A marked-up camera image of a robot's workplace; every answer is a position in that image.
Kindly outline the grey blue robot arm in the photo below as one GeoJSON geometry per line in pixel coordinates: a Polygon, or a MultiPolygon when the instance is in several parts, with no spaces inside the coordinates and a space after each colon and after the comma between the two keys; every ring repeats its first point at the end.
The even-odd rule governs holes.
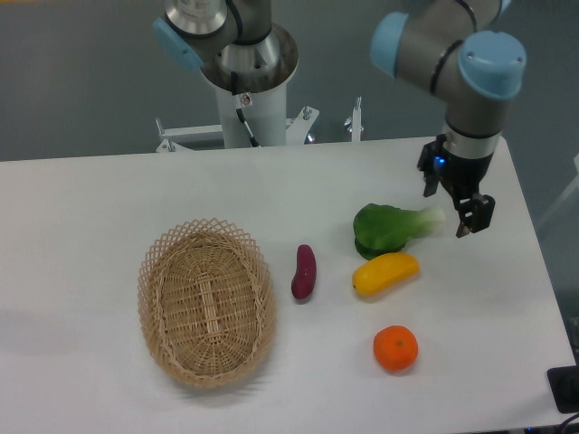
{"type": "MultiPolygon", "coordinates": [[[[447,105],[437,138],[421,153],[426,195],[453,200],[459,236],[485,230],[494,199],[480,192],[527,55],[519,40],[489,25],[504,1],[436,1],[412,18],[391,13],[370,43],[376,68],[447,105]]],[[[268,1],[169,1],[153,24],[168,56],[214,87],[229,148],[300,144],[309,114],[286,119],[286,87],[299,61],[293,37],[271,19],[268,1]]]]}

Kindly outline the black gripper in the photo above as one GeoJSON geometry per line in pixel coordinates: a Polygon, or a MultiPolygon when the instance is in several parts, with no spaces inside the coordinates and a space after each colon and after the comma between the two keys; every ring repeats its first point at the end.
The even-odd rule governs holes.
{"type": "Polygon", "coordinates": [[[436,194],[440,180],[460,218],[457,238],[490,226],[495,200],[479,193],[479,183],[493,155],[494,137],[466,137],[459,133],[445,133],[442,144],[431,142],[422,148],[417,168],[423,175],[423,196],[436,194]]]}

